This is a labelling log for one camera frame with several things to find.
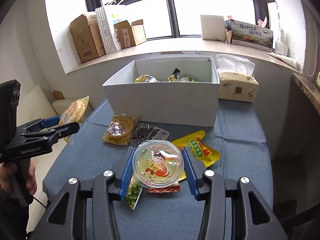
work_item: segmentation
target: human hand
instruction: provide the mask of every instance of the human hand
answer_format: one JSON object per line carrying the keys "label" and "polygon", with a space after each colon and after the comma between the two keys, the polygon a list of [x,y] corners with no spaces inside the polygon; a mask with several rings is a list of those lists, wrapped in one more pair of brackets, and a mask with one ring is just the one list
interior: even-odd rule
{"label": "human hand", "polygon": [[[6,197],[17,198],[12,189],[9,176],[17,171],[17,165],[13,162],[2,163],[0,167],[0,188],[5,193]],[[37,191],[36,182],[36,166],[33,161],[30,161],[30,168],[28,170],[28,179],[26,182],[27,189],[29,193],[33,196]]]}

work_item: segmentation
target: black sleeve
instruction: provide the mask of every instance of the black sleeve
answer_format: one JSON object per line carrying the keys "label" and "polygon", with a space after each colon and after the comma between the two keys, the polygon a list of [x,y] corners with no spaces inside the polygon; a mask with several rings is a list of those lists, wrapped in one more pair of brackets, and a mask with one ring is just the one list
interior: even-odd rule
{"label": "black sleeve", "polygon": [[29,206],[21,207],[18,200],[6,200],[0,189],[0,239],[25,240]]}

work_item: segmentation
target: round plastic container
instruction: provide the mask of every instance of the round plastic container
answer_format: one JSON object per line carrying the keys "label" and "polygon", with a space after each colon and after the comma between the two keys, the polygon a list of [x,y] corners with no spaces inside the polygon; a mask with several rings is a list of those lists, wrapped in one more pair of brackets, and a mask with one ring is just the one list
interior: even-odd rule
{"label": "round plastic container", "polygon": [[163,140],[140,144],[134,153],[133,170],[148,188],[168,187],[181,177],[183,158],[175,145]]}

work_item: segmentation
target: green snack package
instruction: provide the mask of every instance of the green snack package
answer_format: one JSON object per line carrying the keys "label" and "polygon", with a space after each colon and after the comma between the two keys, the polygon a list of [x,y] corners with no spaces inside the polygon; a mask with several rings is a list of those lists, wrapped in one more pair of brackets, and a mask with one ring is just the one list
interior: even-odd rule
{"label": "green snack package", "polygon": [[125,199],[127,200],[128,206],[131,209],[135,209],[143,189],[138,182],[139,179],[133,175],[129,184],[127,195],[125,195]]}

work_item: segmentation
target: screw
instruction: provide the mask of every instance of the screw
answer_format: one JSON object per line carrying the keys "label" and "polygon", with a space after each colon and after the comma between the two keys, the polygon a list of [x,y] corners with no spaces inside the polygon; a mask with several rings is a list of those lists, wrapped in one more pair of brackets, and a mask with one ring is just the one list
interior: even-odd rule
{"label": "screw", "polygon": [[103,173],[103,176],[105,176],[105,177],[110,177],[110,176],[112,176],[112,174],[113,174],[112,171],[105,171],[105,172]]}
{"label": "screw", "polygon": [[78,180],[76,178],[69,179],[69,184],[76,184]]}
{"label": "screw", "polygon": [[242,182],[242,183],[244,183],[244,184],[247,184],[247,183],[249,183],[249,179],[247,178],[247,177],[242,177],[241,179],[240,179],[240,181]]}
{"label": "screw", "polygon": [[205,174],[206,176],[208,176],[208,177],[212,177],[212,176],[214,175],[214,171],[212,171],[212,170],[206,170],[206,171],[204,172],[204,174]]}

